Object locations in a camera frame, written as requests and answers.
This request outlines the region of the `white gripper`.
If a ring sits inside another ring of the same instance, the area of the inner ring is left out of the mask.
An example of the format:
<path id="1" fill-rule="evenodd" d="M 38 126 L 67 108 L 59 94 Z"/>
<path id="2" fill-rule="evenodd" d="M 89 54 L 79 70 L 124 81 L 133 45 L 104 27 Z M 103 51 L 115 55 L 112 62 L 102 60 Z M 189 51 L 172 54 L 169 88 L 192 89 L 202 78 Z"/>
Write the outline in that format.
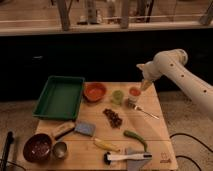
<path id="1" fill-rule="evenodd" d="M 160 78 L 160 72 L 153 62 L 137 64 L 136 67 L 142 71 L 142 75 L 145 78 L 141 82 L 141 91 L 146 91 L 152 85 L 151 81 L 155 81 Z"/>

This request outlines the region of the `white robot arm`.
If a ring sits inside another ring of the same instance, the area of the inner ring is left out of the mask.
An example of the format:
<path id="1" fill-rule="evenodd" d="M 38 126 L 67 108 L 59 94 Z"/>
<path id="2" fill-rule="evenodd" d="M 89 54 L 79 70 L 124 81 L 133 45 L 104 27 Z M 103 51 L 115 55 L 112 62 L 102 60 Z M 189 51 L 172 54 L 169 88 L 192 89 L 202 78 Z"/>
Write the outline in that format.
<path id="1" fill-rule="evenodd" d="M 146 90 L 165 75 L 213 121 L 213 86 L 187 70 L 187 61 L 188 54 L 183 49 L 174 49 L 158 52 L 152 61 L 137 64 L 143 75 L 141 89 Z"/>

